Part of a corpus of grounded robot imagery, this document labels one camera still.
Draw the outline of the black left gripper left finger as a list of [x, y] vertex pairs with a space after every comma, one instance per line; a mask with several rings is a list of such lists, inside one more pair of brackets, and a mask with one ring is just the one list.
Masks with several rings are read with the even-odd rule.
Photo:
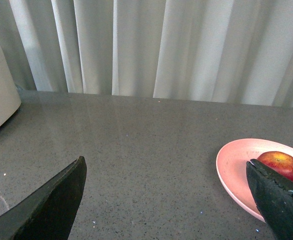
[[86, 161], [79, 156], [0, 216], [0, 240], [68, 239], [82, 201], [86, 177]]

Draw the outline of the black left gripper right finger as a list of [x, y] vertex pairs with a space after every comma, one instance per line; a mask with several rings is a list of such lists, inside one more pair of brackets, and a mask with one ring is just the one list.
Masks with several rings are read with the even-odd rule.
[[276, 240], [293, 240], [293, 181], [257, 159], [246, 162], [254, 202]]

